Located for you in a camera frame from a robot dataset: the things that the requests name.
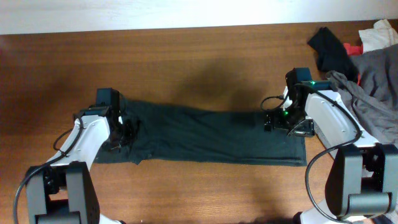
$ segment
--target folded clothing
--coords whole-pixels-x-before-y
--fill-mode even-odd
[[[327,28],[322,27],[308,41],[309,46],[318,52],[317,67],[323,72],[337,71],[348,80],[356,82],[358,69],[353,65],[347,51],[337,37]]]
[[[364,53],[398,44],[397,31],[391,27],[387,19],[377,21],[373,29],[360,30],[359,36]]]
[[[127,101],[135,140],[120,150],[101,148],[95,162],[140,163],[144,159],[305,166],[304,138],[264,131],[264,113],[203,111]]]

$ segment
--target wooden table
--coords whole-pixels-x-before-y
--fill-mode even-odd
[[[320,79],[307,40],[328,26],[357,44],[367,22],[195,29],[121,30],[0,36],[0,219],[12,222],[14,194],[29,166],[54,154],[72,113],[113,87],[130,99],[215,111],[251,111],[282,93],[284,75],[309,67]],[[306,139],[308,161],[323,150]],[[312,170],[324,197],[332,160]],[[312,207],[305,167],[143,161],[94,164],[101,213],[128,223],[238,223],[291,218]],[[25,192],[19,218],[27,223]]]

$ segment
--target black cable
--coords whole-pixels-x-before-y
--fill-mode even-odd
[[[304,84],[295,84],[294,87],[300,87],[300,88],[306,88],[308,90],[310,90],[312,93],[316,93],[319,96],[321,96],[322,98],[324,98],[325,100],[329,101],[331,104],[333,104],[333,106],[337,107],[345,116],[347,116],[347,118],[352,122],[352,124],[354,125],[355,129],[356,129],[356,135],[355,138],[349,141],[346,141],[344,143],[341,143],[339,145],[330,147],[329,149],[326,149],[324,151],[322,151],[321,153],[317,154],[309,163],[307,166],[307,169],[305,170],[305,189],[307,190],[308,193],[308,197],[310,198],[312,205],[314,206],[314,208],[316,210],[318,210],[319,213],[321,213],[325,218],[333,221],[333,222],[338,222],[338,223],[351,223],[350,221],[347,220],[338,220],[336,218],[333,218],[331,216],[329,216],[328,214],[326,214],[315,202],[312,194],[311,194],[311,190],[310,190],[310,181],[309,181],[309,175],[310,175],[310,169],[312,167],[312,165],[319,159],[321,158],[323,155],[328,154],[331,151],[334,151],[336,149],[338,149],[341,146],[347,145],[347,144],[351,144],[356,142],[361,136],[362,136],[362,131],[359,128],[358,124],[356,123],[355,119],[343,108],[341,107],[336,101],[333,101],[332,99],[330,99],[329,97],[325,96],[324,94],[320,93],[318,90],[314,90],[312,87],[308,86],[308,85],[304,85]]]
[[[55,151],[61,152],[61,154],[64,154],[65,157],[68,157],[67,154],[64,151],[61,151],[61,149],[57,148],[57,143],[59,140],[61,140],[62,137],[64,137],[66,134],[68,134],[69,132],[73,131],[73,128],[69,129],[68,131],[65,131],[64,133],[62,133],[55,141],[54,144],[52,145],[52,148]]]
[[[49,165],[53,164],[54,162],[58,162],[59,160],[61,160],[62,158],[64,158],[72,149],[73,147],[75,147],[77,141],[79,140],[81,133],[83,132],[84,129],[84,124],[83,124],[83,120],[81,119],[81,117],[74,115],[74,117],[77,117],[77,119],[79,119],[80,122],[80,127],[79,127],[79,132],[76,135],[76,138],[73,140],[73,142],[70,144],[70,146],[68,147],[68,149],[61,154],[61,156],[58,156],[55,159],[52,159],[51,161],[45,162],[44,164],[40,165],[38,168],[36,168],[35,170],[33,170],[28,176],[25,176],[25,178],[22,180],[21,184],[19,185],[17,192],[15,194],[15,199],[14,199],[14,205],[12,206],[12,214],[14,217],[14,224],[18,224],[18,199],[19,196],[21,194],[22,189],[24,188],[24,185],[28,183],[28,181],[30,181],[30,179],[36,175],[37,173],[39,173],[40,171],[42,171],[44,168],[48,167]]]
[[[264,104],[265,101],[267,101],[267,100],[269,100],[269,99],[280,99],[280,100],[283,100],[283,101],[280,103],[280,105],[276,106],[276,107],[273,108],[273,109],[264,109],[263,104]],[[273,111],[279,109],[279,108],[286,102],[286,100],[287,100],[287,95],[286,95],[285,98],[284,98],[283,95],[280,95],[280,96],[268,96],[267,98],[265,98],[265,99],[263,99],[263,100],[261,101],[261,103],[260,103],[260,108],[261,108],[261,110],[263,110],[264,112],[268,112],[268,113],[269,113],[269,112],[273,112]]]

